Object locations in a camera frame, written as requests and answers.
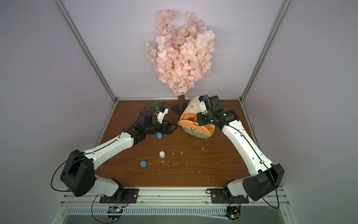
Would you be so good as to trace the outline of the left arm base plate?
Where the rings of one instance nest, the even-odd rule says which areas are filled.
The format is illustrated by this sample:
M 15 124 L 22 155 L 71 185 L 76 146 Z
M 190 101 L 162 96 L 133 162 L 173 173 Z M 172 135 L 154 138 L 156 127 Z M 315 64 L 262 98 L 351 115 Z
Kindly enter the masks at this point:
M 129 188 L 129 189 L 119 189 L 113 196 L 101 196 L 99 203 L 108 203 L 108 204 L 135 204 L 139 196 L 139 189 Z

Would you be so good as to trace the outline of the cream cylindrical drawer cabinet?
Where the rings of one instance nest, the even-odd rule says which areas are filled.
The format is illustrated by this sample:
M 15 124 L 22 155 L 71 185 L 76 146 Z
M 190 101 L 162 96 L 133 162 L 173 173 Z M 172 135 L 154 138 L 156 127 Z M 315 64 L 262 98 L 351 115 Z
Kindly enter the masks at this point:
M 184 113 L 193 113 L 193 114 L 197 114 L 197 113 L 201 113 L 201 109 L 199 106 L 199 96 L 194 97 L 190 100 L 189 104 L 187 105 L 186 109 L 184 110 Z

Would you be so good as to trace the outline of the orange top drawer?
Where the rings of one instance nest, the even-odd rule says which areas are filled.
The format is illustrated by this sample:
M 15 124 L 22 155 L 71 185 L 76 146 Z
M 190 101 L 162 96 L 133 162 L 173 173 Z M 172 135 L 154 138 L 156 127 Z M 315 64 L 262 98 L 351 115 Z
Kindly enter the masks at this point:
M 213 124 L 199 126 L 196 115 L 193 113 L 182 114 L 178 125 L 188 134 L 202 139 L 210 138 L 215 131 L 215 125 Z

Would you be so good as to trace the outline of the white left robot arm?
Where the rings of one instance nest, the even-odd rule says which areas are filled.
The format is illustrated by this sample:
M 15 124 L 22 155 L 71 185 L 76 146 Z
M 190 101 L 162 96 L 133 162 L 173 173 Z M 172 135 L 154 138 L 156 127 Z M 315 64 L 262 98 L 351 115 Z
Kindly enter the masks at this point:
M 164 119 L 167 113 L 168 109 L 159 111 L 154 120 L 152 111 L 141 111 L 136 122 L 113 139 L 83 152 L 78 149 L 72 151 L 63 164 L 60 180 L 76 197 L 94 193 L 115 201 L 121 200 L 124 196 L 123 185 L 96 175 L 96 169 L 122 151 L 139 144 L 147 135 L 171 135 L 179 126 Z

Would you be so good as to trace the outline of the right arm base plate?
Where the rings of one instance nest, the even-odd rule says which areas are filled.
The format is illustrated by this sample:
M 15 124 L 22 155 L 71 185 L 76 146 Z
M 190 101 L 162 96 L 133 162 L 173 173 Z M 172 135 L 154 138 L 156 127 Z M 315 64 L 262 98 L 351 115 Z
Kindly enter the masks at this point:
M 243 203 L 248 204 L 249 198 L 247 195 L 232 196 L 228 190 L 223 188 L 206 189 L 206 193 L 210 195 L 213 204 L 224 203 Z

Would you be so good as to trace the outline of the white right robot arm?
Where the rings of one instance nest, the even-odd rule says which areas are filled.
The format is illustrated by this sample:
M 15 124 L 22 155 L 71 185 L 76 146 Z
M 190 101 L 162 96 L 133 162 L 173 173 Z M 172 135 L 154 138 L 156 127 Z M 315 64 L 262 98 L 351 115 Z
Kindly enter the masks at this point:
M 253 201 L 264 198 L 280 186 L 284 168 L 274 164 L 254 143 L 241 120 L 232 109 L 196 114 L 199 126 L 213 124 L 232 142 L 249 171 L 250 177 L 233 180 L 225 185 L 229 196 L 238 196 L 244 190 Z

